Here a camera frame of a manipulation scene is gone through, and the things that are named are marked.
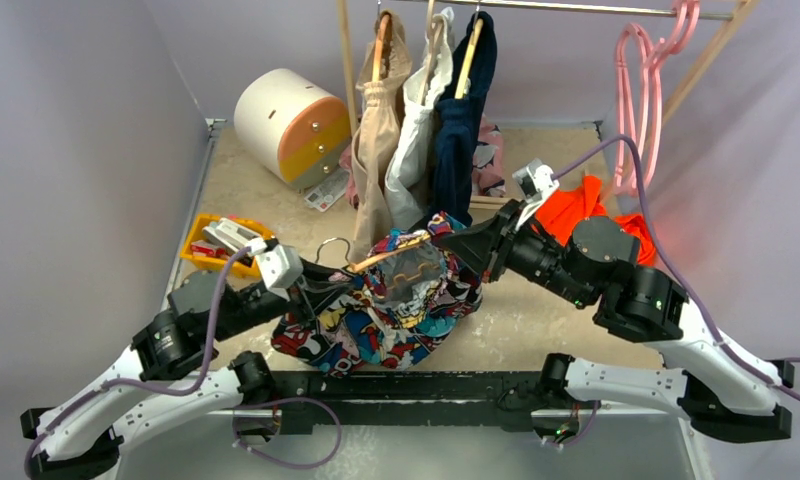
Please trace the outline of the paper label card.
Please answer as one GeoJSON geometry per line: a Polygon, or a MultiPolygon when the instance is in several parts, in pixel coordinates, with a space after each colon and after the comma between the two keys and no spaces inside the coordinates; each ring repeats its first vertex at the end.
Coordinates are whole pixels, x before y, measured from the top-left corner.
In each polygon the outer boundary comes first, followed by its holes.
{"type": "Polygon", "coordinates": [[[306,193],[306,205],[319,212],[326,212],[345,195],[349,177],[350,173],[343,168],[334,170],[306,193]]]}

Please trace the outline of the wooden clothes rack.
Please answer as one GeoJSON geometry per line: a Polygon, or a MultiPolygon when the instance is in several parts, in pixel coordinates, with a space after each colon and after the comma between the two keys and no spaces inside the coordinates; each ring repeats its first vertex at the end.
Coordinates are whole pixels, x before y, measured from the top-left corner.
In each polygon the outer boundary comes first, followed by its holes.
{"type": "MultiPolygon", "coordinates": [[[[431,37],[429,33],[432,25],[431,17],[434,11],[436,2],[443,2],[456,5],[474,5],[477,10],[480,5],[485,5],[492,8],[512,8],[518,10],[540,10],[540,11],[561,11],[578,14],[604,14],[604,15],[624,15],[624,16],[646,16],[646,17],[662,17],[674,18],[672,7],[669,10],[649,9],[649,8],[636,8],[627,6],[608,6],[608,5],[590,5],[590,4],[573,4],[562,2],[540,2],[540,1],[427,1],[427,26],[425,28],[427,38],[431,37]]],[[[694,63],[689,68],[686,75],[680,80],[675,90],[672,92],[667,101],[663,104],[662,127],[672,118],[674,113],[681,106],[682,102],[687,98],[692,89],[697,85],[699,80],[708,71],[709,67],[713,64],[716,58],[720,55],[721,51],[725,48],[727,43],[737,33],[740,27],[745,23],[750,14],[754,11],[755,7],[759,5],[760,1],[730,1],[734,3],[733,9],[728,13],[702,13],[700,10],[699,21],[712,20],[722,21],[722,26],[715,32],[709,43],[703,48],[702,52],[694,63]]],[[[354,72],[353,72],[353,53],[350,35],[350,25],[348,18],[348,1],[335,1],[336,12],[338,14],[338,24],[340,31],[342,60],[344,65],[345,76],[345,93],[348,102],[348,114],[350,116],[351,129],[358,128],[358,120],[354,118],[356,108],[352,105],[354,97],[354,72]]],[[[606,196],[615,194],[627,193],[635,195],[633,186],[635,184],[635,173],[629,174],[629,177],[624,172],[624,160],[615,157],[613,169],[613,185],[608,187],[606,196]]]]}

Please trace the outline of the pink patterned garment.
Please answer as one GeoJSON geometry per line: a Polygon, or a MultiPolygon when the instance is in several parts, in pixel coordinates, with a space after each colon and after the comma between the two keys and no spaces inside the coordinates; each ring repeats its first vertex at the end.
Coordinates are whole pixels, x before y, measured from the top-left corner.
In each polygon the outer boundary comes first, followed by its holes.
{"type": "Polygon", "coordinates": [[[503,146],[503,136],[499,127],[483,117],[473,155],[472,193],[474,195],[494,198],[505,196],[503,146]]]}

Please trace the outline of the white hanging shorts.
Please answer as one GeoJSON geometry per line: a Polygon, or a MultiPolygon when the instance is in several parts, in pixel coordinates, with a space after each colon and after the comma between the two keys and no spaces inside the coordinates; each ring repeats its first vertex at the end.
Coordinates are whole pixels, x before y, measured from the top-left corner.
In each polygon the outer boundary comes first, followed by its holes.
{"type": "Polygon", "coordinates": [[[433,169],[435,104],[452,81],[455,13],[451,7],[432,16],[435,38],[427,42],[421,67],[403,84],[405,117],[384,179],[384,198],[392,227],[408,229],[424,217],[433,169]]]}

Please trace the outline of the white round drawer cabinet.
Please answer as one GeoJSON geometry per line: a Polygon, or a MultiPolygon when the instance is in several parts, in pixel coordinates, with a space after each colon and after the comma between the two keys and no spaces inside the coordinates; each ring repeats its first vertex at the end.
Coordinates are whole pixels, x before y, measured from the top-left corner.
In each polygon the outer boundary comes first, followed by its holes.
{"type": "Polygon", "coordinates": [[[236,136],[261,165],[294,190],[308,190],[338,167],[352,130],[346,104],[286,68],[266,72],[240,95],[236,136]]]}

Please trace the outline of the navy hanging shorts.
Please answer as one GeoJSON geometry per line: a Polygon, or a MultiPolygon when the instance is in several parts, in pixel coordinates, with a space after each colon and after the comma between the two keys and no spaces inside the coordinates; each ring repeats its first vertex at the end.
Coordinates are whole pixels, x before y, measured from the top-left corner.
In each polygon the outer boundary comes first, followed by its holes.
{"type": "Polygon", "coordinates": [[[464,226],[472,223],[473,155],[497,56],[494,20],[478,11],[452,54],[456,70],[435,104],[441,126],[434,137],[428,211],[446,213],[464,226]]]}

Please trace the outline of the beige hanging shorts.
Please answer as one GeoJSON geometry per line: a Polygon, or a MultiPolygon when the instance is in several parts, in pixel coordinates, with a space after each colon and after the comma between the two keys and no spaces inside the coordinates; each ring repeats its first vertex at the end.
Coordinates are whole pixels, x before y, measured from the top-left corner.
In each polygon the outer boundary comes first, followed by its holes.
{"type": "Polygon", "coordinates": [[[376,45],[368,45],[356,88],[363,97],[363,113],[351,145],[352,178],[358,199],[350,259],[364,260],[371,248],[392,227],[384,194],[385,175],[400,138],[404,116],[402,86],[411,74],[413,61],[406,45],[406,32],[396,13],[384,10],[390,28],[383,36],[380,76],[373,74],[376,45]]]}

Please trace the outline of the yellow plastic bin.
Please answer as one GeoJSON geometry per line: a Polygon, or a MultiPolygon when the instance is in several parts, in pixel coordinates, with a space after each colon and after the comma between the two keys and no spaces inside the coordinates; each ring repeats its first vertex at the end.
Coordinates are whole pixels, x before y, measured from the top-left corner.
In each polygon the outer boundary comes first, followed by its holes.
{"type": "MultiPolygon", "coordinates": [[[[228,253],[222,253],[221,255],[215,253],[212,242],[206,239],[204,232],[206,227],[220,220],[222,220],[222,217],[219,215],[197,214],[181,247],[180,258],[190,262],[200,270],[221,270],[226,263],[228,253]]],[[[225,220],[238,224],[242,229],[250,230],[264,239],[275,236],[275,233],[265,225],[251,219],[228,216],[225,217],[225,220]]],[[[259,267],[255,262],[250,265],[243,262],[237,263],[232,267],[230,274],[243,279],[258,279],[260,277],[259,267]]]]}

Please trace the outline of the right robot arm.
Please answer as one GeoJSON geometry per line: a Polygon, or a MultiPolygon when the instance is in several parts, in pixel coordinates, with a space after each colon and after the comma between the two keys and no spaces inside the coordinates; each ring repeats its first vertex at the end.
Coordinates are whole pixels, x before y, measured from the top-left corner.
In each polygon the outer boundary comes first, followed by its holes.
{"type": "Polygon", "coordinates": [[[776,395],[791,386],[787,361],[757,358],[709,329],[693,296],[666,273],[638,261],[636,237],[614,220],[590,216],[565,243],[510,201],[488,221],[435,237],[484,281],[512,271],[578,309],[592,308],[610,335],[658,352],[657,369],[615,367],[554,353],[536,390],[552,407],[612,401],[687,420],[710,438],[748,444],[786,440],[792,414],[776,395]]]}

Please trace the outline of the colourful comic print shorts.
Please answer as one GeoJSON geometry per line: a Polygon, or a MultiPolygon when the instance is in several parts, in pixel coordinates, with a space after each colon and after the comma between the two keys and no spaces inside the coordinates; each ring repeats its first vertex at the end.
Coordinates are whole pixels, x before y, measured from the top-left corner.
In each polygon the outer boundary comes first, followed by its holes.
{"type": "MultiPolygon", "coordinates": [[[[392,230],[370,250],[394,250],[418,237],[464,229],[437,213],[414,231],[392,230]]],[[[316,321],[282,317],[271,346],[324,375],[344,378],[365,365],[406,370],[433,353],[482,302],[482,282],[455,255],[431,241],[359,273],[361,290],[342,295],[316,321]]]]}

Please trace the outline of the orange garment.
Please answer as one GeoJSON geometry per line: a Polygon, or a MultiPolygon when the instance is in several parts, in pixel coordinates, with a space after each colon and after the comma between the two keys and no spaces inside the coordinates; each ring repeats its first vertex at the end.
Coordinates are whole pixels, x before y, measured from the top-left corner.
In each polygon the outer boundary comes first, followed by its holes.
{"type": "MultiPolygon", "coordinates": [[[[592,216],[608,217],[601,201],[603,181],[585,175],[581,184],[573,190],[557,190],[536,212],[535,220],[561,245],[565,245],[576,225],[592,216]]],[[[638,263],[654,266],[657,249],[650,236],[645,218],[640,213],[618,215],[613,220],[627,234],[640,242],[638,263]]]]}

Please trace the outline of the pink plastic hanger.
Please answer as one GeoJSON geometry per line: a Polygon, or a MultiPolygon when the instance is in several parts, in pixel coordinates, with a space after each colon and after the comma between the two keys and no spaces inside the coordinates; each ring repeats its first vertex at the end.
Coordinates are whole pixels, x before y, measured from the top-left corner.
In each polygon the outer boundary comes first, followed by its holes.
{"type": "Polygon", "coordinates": [[[633,139],[641,157],[640,172],[648,185],[656,171],[662,132],[663,88],[661,71],[667,60],[689,43],[700,18],[701,2],[675,1],[675,23],[667,37],[654,41],[638,23],[626,24],[615,47],[617,132],[633,139]],[[632,86],[627,48],[634,45],[639,57],[639,87],[632,86]]]}

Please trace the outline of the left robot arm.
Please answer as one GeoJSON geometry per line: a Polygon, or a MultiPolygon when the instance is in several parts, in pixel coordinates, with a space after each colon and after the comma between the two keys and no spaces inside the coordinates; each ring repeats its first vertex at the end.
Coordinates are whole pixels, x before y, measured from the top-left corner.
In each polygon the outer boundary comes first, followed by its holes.
{"type": "Polygon", "coordinates": [[[283,386],[260,353],[243,352],[217,370],[211,363],[216,342],[288,314],[313,320],[359,281],[297,262],[284,290],[264,281],[235,290],[227,282],[230,268],[187,276],[166,308],[87,387],[59,406],[21,415],[22,434],[31,442],[27,478],[111,479],[131,448],[218,410],[306,403],[339,422],[326,403],[283,386]]]}

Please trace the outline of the wooden hanger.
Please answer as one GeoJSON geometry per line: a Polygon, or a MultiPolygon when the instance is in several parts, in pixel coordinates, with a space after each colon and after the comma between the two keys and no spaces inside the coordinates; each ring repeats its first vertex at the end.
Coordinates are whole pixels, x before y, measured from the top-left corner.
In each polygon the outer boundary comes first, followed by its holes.
{"type": "MultiPolygon", "coordinates": [[[[346,267],[343,267],[343,270],[349,272],[350,274],[362,273],[368,270],[369,268],[373,267],[377,263],[382,262],[392,256],[399,255],[401,252],[411,250],[414,248],[419,248],[422,245],[429,243],[432,240],[432,238],[433,236],[430,233],[425,233],[424,231],[422,231],[418,237],[411,239],[407,243],[397,246],[394,250],[378,253],[358,263],[348,262],[348,265],[346,267]]],[[[316,249],[315,260],[314,260],[315,263],[320,262],[320,256],[323,248],[333,242],[343,242],[345,244],[346,251],[344,258],[346,260],[349,260],[349,253],[352,248],[352,243],[348,239],[343,237],[331,237],[324,240],[316,249]]]]}

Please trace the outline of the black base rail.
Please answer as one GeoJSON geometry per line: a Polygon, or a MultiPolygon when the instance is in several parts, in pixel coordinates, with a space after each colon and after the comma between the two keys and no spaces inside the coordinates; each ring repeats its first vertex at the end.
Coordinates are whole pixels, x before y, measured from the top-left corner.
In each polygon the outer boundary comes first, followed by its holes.
{"type": "Polygon", "coordinates": [[[545,391],[534,371],[357,372],[345,378],[278,371],[271,398],[310,398],[343,426],[498,427],[528,432],[572,400],[545,391]]]}

